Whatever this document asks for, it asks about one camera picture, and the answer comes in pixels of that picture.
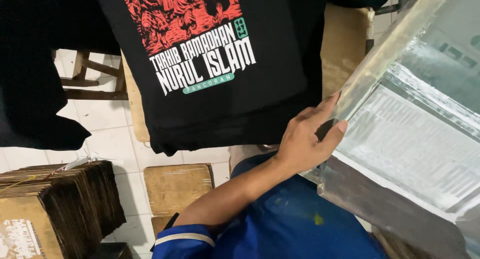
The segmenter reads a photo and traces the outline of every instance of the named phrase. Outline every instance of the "paint stain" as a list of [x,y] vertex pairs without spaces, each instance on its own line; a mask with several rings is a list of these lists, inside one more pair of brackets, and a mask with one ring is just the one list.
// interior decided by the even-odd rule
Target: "paint stain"
[[315,222],[315,225],[323,225],[324,224],[324,219],[317,212],[315,212],[315,216],[313,217],[313,221]]

